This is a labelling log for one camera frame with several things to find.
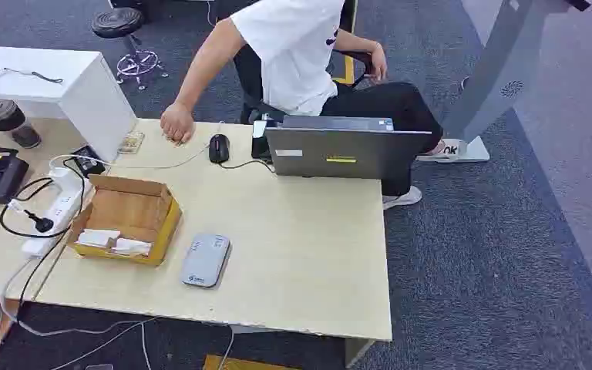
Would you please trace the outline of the person's right hand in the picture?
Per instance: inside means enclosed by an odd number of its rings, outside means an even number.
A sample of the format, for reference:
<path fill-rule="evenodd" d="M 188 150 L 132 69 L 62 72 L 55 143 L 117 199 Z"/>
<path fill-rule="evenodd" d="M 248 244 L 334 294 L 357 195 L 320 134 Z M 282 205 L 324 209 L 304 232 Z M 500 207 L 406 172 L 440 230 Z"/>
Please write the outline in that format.
<path fill-rule="evenodd" d="M 180 102 L 170 104 L 160 117 L 163 135 L 176 145 L 190 140 L 194 131 L 193 114 L 190 108 Z"/>

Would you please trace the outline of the person's left hand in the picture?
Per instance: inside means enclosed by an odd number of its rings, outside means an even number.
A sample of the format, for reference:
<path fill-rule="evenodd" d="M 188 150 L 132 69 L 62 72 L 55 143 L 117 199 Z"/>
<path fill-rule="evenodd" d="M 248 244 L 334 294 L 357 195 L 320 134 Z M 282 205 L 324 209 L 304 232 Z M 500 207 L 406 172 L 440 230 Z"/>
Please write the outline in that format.
<path fill-rule="evenodd" d="M 372 57 L 371 78 L 374 83 L 381 83 L 386 80 L 388 65 L 386 61 L 385 51 L 379 42 L 375 42 L 373 50 L 370 52 Z"/>

